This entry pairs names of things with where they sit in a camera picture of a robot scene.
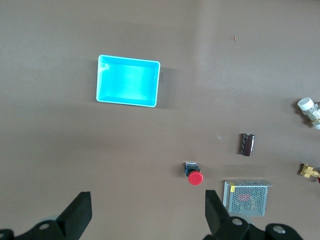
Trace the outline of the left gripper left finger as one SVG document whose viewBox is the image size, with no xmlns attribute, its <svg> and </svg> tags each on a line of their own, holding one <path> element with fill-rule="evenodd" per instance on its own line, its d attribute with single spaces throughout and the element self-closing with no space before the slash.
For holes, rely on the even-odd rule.
<svg viewBox="0 0 320 240">
<path fill-rule="evenodd" d="M 55 219 L 36 224 L 16 240 L 78 240 L 92 219 L 91 193 L 80 192 Z"/>
</svg>

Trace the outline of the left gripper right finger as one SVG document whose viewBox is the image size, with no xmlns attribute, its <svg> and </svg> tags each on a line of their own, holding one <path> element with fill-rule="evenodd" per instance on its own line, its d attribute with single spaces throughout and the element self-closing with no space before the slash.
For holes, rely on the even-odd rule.
<svg viewBox="0 0 320 240">
<path fill-rule="evenodd" d="M 263 231 L 241 216 L 231 216 L 215 190 L 205 191 L 206 240 L 261 240 Z"/>
</svg>

